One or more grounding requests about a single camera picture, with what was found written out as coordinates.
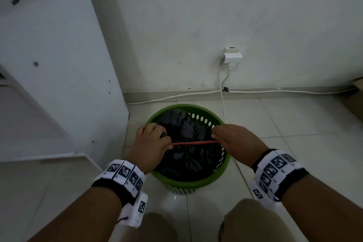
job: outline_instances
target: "black strap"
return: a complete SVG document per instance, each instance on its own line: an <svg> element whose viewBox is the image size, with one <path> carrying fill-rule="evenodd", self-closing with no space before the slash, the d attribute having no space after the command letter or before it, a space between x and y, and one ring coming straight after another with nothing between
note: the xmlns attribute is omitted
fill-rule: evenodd
<svg viewBox="0 0 363 242"><path fill-rule="evenodd" d="M103 188L111 189L120 198L121 204L124 207L127 203L134 205L136 202L136 197L134 198L131 193L123 186L116 183L112 179L98 179L93 183L92 186L100 186Z"/></svg>
<svg viewBox="0 0 363 242"><path fill-rule="evenodd" d="M275 192L275 196L281 201L285 192L289 189L289 187L300 181L303 177L308 175L309 172L306 171L305 168L295 169L286 175L285 179L279 184L277 191Z"/></svg>
<svg viewBox="0 0 363 242"><path fill-rule="evenodd" d="M253 163L253 165L252 165L252 169L253 169L253 171L256 173L256 171L257 171L257 166L258 166L258 164L262 161L262 159L267 155L267 154L269 154L271 151L274 151L274 150L277 150L276 148L271 148L271 149L268 149L268 150L266 150L257 160L256 160L256 162L254 162Z"/></svg>

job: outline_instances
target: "green plastic basket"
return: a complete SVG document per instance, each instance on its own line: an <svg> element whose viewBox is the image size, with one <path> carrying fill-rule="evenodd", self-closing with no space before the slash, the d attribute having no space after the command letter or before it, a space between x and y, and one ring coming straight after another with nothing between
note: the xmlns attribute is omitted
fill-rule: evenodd
<svg viewBox="0 0 363 242"><path fill-rule="evenodd" d="M188 114L192 116L193 119L200 120L206 126L210 126L211 128L213 128L215 125L223 124L222 120L218 118L218 116L215 115L213 112L193 104L175 104L165 107L157 111L154 115L152 115L146 124L157 121L159 118L161 118L162 114L168 109L180 109L186 111L188 112ZM157 171L153 171L152 174L157 179L159 179L169 190L171 190L176 194L193 193L197 189L209 185L210 183L217 180L226 170L230 160L230 156L227 154L227 152L224 150L222 146L220 147L221 147L221 158L219 160L218 166L215 168L214 173L205 179L195 182L180 182L167 178Z"/></svg>

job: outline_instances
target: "person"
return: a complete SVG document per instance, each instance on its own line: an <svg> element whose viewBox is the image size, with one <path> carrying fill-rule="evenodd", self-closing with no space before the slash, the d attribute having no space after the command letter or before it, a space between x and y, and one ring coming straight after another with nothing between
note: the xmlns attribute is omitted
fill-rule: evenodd
<svg viewBox="0 0 363 242"><path fill-rule="evenodd" d="M141 126L125 160L145 174L172 148L164 127ZM212 130L212 137L237 161L252 167L269 149L246 128L225 124ZM363 241L363 210L311 174L293 183L281 202L309 241ZM122 209L120 198L103 187L91 187L29 242L109 240ZM253 199L243 199L221 224L219 241L293 241L281 218ZM147 214L138 229L129 227L120 240L176 241L176 234L158 214Z"/></svg>

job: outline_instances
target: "hand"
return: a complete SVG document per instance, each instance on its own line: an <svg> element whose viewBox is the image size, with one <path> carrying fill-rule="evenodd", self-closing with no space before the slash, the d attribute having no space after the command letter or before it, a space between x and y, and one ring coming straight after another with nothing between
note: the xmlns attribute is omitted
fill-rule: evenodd
<svg viewBox="0 0 363 242"><path fill-rule="evenodd" d="M125 160L137 166L145 175L161 162L164 153L173 148L171 138L160 139L166 129L156 123L140 126L136 132L134 145Z"/></svg>
<svg viewBox="0 0 363 242"><path fill-rule="evenodd" d="M216 139L228 154L249 167L269 149L251 131L234 124L217 125L212 129L212 138Z"/></svg>

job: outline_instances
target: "khaki pants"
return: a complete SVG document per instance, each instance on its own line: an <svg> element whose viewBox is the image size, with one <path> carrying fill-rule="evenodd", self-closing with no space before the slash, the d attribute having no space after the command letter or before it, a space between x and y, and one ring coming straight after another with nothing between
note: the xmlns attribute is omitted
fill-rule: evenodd
<svg viewBox="0 0 363 242"><path fill-rule="evenodd" d="M176 242L172 226L157 213L144 216L138 229L129 228L121 242ZM218 241L220 242L293 242L295 241L282 219L253 199L241 200L222 222Z"/></svg>

